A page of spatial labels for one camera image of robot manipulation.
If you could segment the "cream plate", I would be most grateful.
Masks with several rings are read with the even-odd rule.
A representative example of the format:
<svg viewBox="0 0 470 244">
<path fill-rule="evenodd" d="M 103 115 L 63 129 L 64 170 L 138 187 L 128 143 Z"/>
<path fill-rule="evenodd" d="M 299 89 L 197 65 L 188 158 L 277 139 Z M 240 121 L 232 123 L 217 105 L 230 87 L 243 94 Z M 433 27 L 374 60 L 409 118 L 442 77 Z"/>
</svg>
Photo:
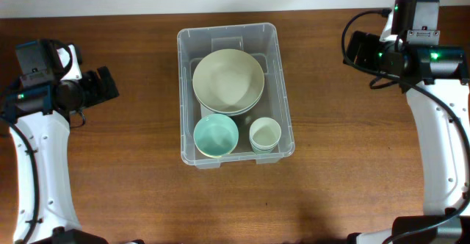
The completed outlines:
<svg viewBox="0 0 470 244">
<path fill-rule="evenodd" d="M 218 112 L 218 111 L 215 111 L 215 110 L 211 110 L 211 111 L 213 112 L 213 114 L 222 114 L 222 115 L 227 115 L 229 117 L 234 117 L 234 116 L 238 116 L 238 115 L 248 114 L 249 112 L 254 110 L 256 105 L 257 105 L 257 103 L 249 106 L 246 109 L 238 111 L 238 112 Z M 201 106 L 201 103 L 199 101 L 196 101 L 196 103 L 193 105 L 194 112 L 199 112 L 200 113 L 200 106 Z"/>
<path fill-rule="evenodd" d="M 221 49 L 204 57 L 192 76 L 197 100 L 208 110 L 239 115 L 261 98 L 265 78 L 259 62 L 237 49 Z"/>
</svg>

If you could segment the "mint green small bowl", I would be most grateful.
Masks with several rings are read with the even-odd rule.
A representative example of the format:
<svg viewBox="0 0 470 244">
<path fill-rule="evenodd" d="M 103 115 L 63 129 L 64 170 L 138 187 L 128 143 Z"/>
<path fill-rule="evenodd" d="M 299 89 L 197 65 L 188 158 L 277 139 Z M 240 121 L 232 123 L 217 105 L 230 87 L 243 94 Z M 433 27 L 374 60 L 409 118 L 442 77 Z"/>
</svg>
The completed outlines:
<svg viewBox="0 0 470 244">
<path fill-rule="evenodd" d="M 193 138 L 199 152 L 212 155 L 229 154 L 238 145 L 239 130 L 227 115 L 212 114 L 197 122 Z"/>
</svg>

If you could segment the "cream plastic cup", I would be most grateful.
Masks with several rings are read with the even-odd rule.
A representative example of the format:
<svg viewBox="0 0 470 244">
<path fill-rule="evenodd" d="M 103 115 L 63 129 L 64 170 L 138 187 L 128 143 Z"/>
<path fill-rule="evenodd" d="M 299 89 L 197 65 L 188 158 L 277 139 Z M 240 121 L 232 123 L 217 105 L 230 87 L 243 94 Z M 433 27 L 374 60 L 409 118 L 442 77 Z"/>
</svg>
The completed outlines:
<svg viewBox="0 0 470 244">
<path fill-rule="evenodd" d="M 258 118 L 250 125 L 250 143 L 259 150 L 274 148 L 280 138 L 282 130 L 280 124 L 268 117 Z"/>
</svg>

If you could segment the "grey plastic cup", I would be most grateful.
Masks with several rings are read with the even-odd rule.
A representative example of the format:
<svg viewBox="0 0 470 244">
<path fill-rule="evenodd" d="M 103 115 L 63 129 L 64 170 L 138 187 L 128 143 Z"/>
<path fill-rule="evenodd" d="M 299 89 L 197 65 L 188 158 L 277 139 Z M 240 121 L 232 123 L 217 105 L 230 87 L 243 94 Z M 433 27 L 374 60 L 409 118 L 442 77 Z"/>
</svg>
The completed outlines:
<svg viewBox="0 0 470 244">
<path fill-rule="evenodd" d="M 251 144 L 251 147 L 253 149 L 253 151 L 256 153 L 256 154 L 269 154 L 271 153 L 275 147 L 278 145 L 278 143 L 275 143 L 273 144 L 272 146 L 260 146 L 260 145 L 257 145 L 253 142 L 250 143 Z"/>
</svg>

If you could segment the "yellow small bowl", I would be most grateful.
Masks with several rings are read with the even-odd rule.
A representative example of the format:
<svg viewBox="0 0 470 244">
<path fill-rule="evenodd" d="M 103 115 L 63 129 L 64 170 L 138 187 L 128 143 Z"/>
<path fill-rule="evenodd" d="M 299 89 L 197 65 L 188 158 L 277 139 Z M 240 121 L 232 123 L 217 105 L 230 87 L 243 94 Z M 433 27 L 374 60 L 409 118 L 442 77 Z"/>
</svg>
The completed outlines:
<svg viewBox="0 0 470 244">
<path fill-rule="evenodd" d="M 212 158 L 212 159 L 219 159 L 219 158 L 222 158 L 222 157 L 231 156 L 230 153 L 229 154 L 220 154 L 220 155 L 212 155 L 212 154 L 202 153 L 202 155 L 204 155 L 205 157 L 208 157 L 208 158 Z"/>
</svg>

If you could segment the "mint green plastic cup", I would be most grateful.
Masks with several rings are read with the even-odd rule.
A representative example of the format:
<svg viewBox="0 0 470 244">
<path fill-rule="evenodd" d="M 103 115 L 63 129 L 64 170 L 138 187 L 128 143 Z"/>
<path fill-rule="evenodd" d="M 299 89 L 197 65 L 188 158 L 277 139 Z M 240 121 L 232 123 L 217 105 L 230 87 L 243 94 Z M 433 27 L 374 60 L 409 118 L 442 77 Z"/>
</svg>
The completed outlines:
<svg viewBox="0 0 470 244">
<path fill-rule="evenodd" d="M 261 149 L 261 148 L 258 148 L 258 147 L 256 147 L 256 146 L 252 146 L 253 152 L 254 152 L 255 154 L 270 154 L 270 153 L 274 150 L 274 148 L 275 148 L 275 147 L 273 146 L 273 147 L 271 147 L 271 148 L 263 148 L 263 149 Z"/>
</svg>

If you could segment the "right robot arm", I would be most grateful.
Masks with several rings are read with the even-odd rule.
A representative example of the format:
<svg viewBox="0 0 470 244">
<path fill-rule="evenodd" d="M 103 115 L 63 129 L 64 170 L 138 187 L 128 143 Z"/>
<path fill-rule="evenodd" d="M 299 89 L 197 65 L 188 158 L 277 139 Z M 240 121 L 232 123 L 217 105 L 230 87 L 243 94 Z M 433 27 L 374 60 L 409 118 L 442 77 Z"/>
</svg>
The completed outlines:
<svg viewBox="0 0 470 244">
<path fill-rule="evenodd" d="M 343 61 L 372 75 L 373 90 L 398 85 L 412 111 L 424 174 L 423 213 L 347 242 L 469 241 L 469 68 L 465 51 L 439 43 L 440 0 L 395 0 L 378 10 L 381 35 L 344 32 Z"/>
</svg>

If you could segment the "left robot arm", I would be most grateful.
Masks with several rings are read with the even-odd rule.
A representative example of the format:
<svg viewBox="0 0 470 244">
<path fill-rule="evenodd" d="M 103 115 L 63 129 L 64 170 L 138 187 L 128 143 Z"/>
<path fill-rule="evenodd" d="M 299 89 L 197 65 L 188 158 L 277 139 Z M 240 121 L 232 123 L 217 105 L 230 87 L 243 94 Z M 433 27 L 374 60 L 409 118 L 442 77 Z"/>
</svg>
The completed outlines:
<svg viewBox="0 0 470 244">
<path fill-rule="evenodd" d="M 4 93 L 1 121 L 15 145 L 18 218 L 14 243 L 105 243 L 83 232 L 71 195 L 72 115 L 118 97 L 108 67 L 82 73 L 72 43 L 39 39 L 16 46 L 22 74 Z"/>
</svg>

